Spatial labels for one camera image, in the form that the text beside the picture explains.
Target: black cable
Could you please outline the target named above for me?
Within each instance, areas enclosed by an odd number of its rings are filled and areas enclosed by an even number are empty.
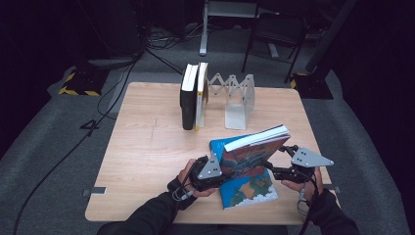
[[[115,117],[110,117],[110,116],[108,116],[108,115],[106,115],[106,114],[104,114],[104,113],[102,113],[101,111],[100,111],[100,104],[101,104],[101,102],[104,100],[104,98],[108,95],[108,94],[110,94],[110,92],[112,91],[112,90],[114,90],[121,82],[122,82],[122,80],[124,79],[124,74],[125,74],[125,72],[128,70],[128,67],[122,72],[122,76],[121,76],[121,79],[113,86],[113,87],[111,87],[111,89],[109,90],[109,91],[107,91],[104,95],[103,95],[103,97],[100,99],[100,101],[98,102],[98,105],[97,105],[97,111],[98,111],[98,113],[101,115],[101,116],[105,116],[105,117],[107,117],[107,118],[109,118],[109,119],[116,119]]]
[[[94,68],[96,68],[97,70],[115,70],[115,69],[120,69],[123,67],[128,67],[131,66],[134,61],[137,60],[136,57],[131,58],[131,60],[126,61],[126,62],[117,62],[117,63],[110,63],[110,64],[102,64],[102,65],[95,65],[95,64],[91,64]]]
[[[305,221],[302,224],[302,228],[301,228],[301,231],[299,233],[299,235],[303,235],[305,233],[305,230],[307,229],[308,223],[310,221],[310,212],[312,212],[312,209],[313,209],[313,206],[314,206],[313,202],[318,198],[319,193],[318,193],[317,182],[312,177],[309,177],[308,175],[306,175],[306,174],[304,174],[300,171],[297,171],[297,174],[300,174],[300,175],[304,176],[305,178],[307,178],[309,181],[311,181],[311,183],[314,186],[314,194],[313,194],[313,196],[311,198],[311,201],[309,203],[308,214],[305,217]]]
[[[116,100],[114,101],[114,103],[111,105],[111,107],[107,110],[106,114],[104,116],[102,116],[92,127],[91,129],[64,155],[63,158],[61,158],[47,173],[45,176],[43,176],[43,178],[36,184],[36,186],[31,190],[30,194],[27,196],[27,198],[25,199],[23,205],[21,206],[21,209],[19,210],[18,216],[15,220],[15,227],[13,230],[13,234],[16,235],[18,232],[18,227],[19,227],[19,221],[21,220],[24,208],[26,207],[27,203],[30,201],[31,197],[34,195],[34,193],[36,192],[36,190],[42,185],[42,183],[49,177],[49,175],[64,161],[66,160],[70,154],[76,150],[77,147],[79,147],[79,145],[91,134],[91,132],[95,129],[95,127],[98,126],[98,124],[101,123],[101,121],[106,117],[106,115],[113,109],[113,107],[115,106],[116,102],[118,101],[119,97],[121,96],[122,90],[125,87],[125,84],[128,80],[128,77],[131,73],[132,68],[134,67],[134,65],[137,63],[138,60],[136,60],[134,62],[134,64],[130,67],[127,77],[124,81],[124,84],[121,88],[121,92],[119,92],[118,97],[116,97]]]
[[[166,64],[167,66],[169,66],[170,68],[172,68],[174,71],[177,71],[177,73],[179,73],[179,74],[183,74],[183,69],[181,69],[180,67],[178,67],[178,66],[176,66],[176,65],[174,65],[174,64],[171,64],[171,62],[169,62],[168,60],[166,60],[166,59],[164,59],[164,58],[161,58],[161,57],[159,57],[159,56],[157,56],[157,55],[155,55],[152,51],[150,51],[149,49],[147,49],[146,48],[146,51],[148,52],[148,53],[150,53],[150,55],[152,55],[152,56],[154,56],[154,57],[156,57],[157,59],[159,59],[161,62],[163,62],[164,64]]]
[[[185,38],[184,40],[181,40],[180,38],[177,38],[177,37],[174,37],[174,36],[164,36],[164,33],[162,31],[152,32],[152,35],[150,35],[150,37],[147,41],[148,42],[147,47],[151,48],[151,49],[154,49],[154,50],[170,49],[170,48],[174,47],[175,45],[177,45],[178,43],[188,42],[188,41],[190,41],[190,40],[192,40],[196,37],[202,36],[201,34],[192,36],[192,34],[194,32],[197,32],[197,31],[201,30],[202,26],[203,26],[203,24],[200,24],[196,28],[194,28],[192,30],[189,30],[189,32],[186,32],[187,35],[184,37]],[[157,45],[154,45],[153,43],[150,43],[150,42],[157,41],[157,40],[158,41],[164,41],[164,45],[157,46]]]
[[[171,194],[171,197],[175,200],[175,201],[183,201],[183,200],[185,200],[185,199],[182,199],[182,198],[180,198],[180,197],[178,197],[178,195],[177,195],[177,192],[178,191],[181,191],[181,193],[183,194],[183,195],[185,195],[186,193],[188,193],[188,190],[186,190],[186,186],[187,185],[191,185],[192,183],[188,183],[188,184],[186,184],[185,185],[185,183],[186,183],[186,181],[187,181],[187,179],[189,178],[189,175],[190,175],[190,173],[192,172],[192,170],[193,170],[193,168],[195,167],[195,164],[197,163],[198,161],[195,161],[193,164],[192,164],[192,166],[190,167],[190,169],[189,169],[189,171],[187,171],[187,173],[186,173],[186,175],[185,175],[185,177],[184,177],[184,179],[183,179],[183,182],[181,182],[180,183],[180,187],[178,187],[172,194]]]
[[[127,54],[123,54],[123,53],[119,53],[117,50],[113,49],[111,46],[109,46],[105,40],[101,37],[100,33],[98,32],[97,28],[95,27],[95,25],[92,23],[91,18],[88,16],[88,14],[86,13],[85,9],[83,8],[82,4],[79,2],[79,0],[76,0],[77,4],[79,5],[80,9],[82,10],[82,13],[85,15],[86,19],[89,21],[89,23],[91,24],[92,28],[94,29],[95,33],[97,34],[98,38],[100,39],[100,41],[112,52],[116,53],[117,55],[120,56],[134,56],[134,55],[127,55]]]

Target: white stand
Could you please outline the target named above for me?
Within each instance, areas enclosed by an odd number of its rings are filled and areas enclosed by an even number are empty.
[[[220,86],[215,89],[212,85],[218,80]],[[245,79],[239,83],[235,75],[230,75],[224,81],[219,73],[208,82],[209,88],[216,95],[223,88],[227,91],[225,107],[225,127],[228,129],[247,129],[248,120],[251,111],[254,109],[255,90],[254,76],[248,74]]]
[[[255,3],[244,2],[220,2],[205,0],[204,6],[204,31],[202,33],[199,55],[205,56],[208,53],[208,17],[235,17],[253,18],[255,15]],[[278,58],[278,52],[274,44],[268,44],[273,59]]]

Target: human hand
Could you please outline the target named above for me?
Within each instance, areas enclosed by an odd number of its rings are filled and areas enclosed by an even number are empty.
[[[189,162],[186,164],[186,167],[182,170],[180,170],[179,175],[177,176],[180,183],[182,183],[184,181],[184,178],[186,177],[187,173],[189,172],[190,168],[192,167],[192,165],[196,162],[196,160],[191,159],[189,160]],[[210,188],[210,189],[206,189],[203,192],[198,191],[197,189],[195,189],[194,187],[192,187],[192,184],[190,182],[190,179],[187,178],[186,182],[184,183],[185,188],[188,191],[193,191],[193,197],[195,198],[199,198],[199,197],[208,197],[210,196],[212,193],[214,193],[216,191],[215,188]]]
[[[314,175],[315,175],[314,180],[318,188],[318,194],[321,195],[323,193],[324,187],[323,187],[323,180],[321,178],[320,167],[315,168]],[[297,192],[300,192],[300,190],[304,188],[305,189],[304,198],[308,201],[311,201],[312,196],[314,195],[314,185],[312,184],[311,181],[306,182],[305,185],[302,183],[298,184],[290,180],[281,180],[281,183]]]

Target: black glove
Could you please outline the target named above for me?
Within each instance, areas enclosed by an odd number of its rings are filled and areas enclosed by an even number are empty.
[[[181,198],[182,196],[184,196],[185,194],[187,194],[189,191],[187,189],[185,189],[182,184],[180,183],[178,177],[176,176],[175,179],[171,180],[168,184],[167,184],[167,189],[168,192],[171,194],[171,196],[173,197],[173,199],[177,199],[177,198]],[[197,200],[197,198],[195,198],[193,195],[191,195],[190,197],[187,197],[183,200],[177,201],[178,204],[178,208],[181,211],[186,210],[190,205],[192,205],[195,201]]]

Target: book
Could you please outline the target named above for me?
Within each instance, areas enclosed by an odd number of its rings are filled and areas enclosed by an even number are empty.
[[[199,63],[197,89],[195,130],[198,131],[204,127],[205,108],[208,103],[208,63]]]
[[[291,137],[285,125],[258,133],[210,140],[210,150],[216,154],[222,173],[230,178],[263,174],[267,161]]]
[[[198,67],[187,65],[180,87],[180,108],[185,130],[193,129],[195,123]]]
[[[268,170],[263,174],[226,181],[219,187],[219,193],[225,210],[278,199]]]

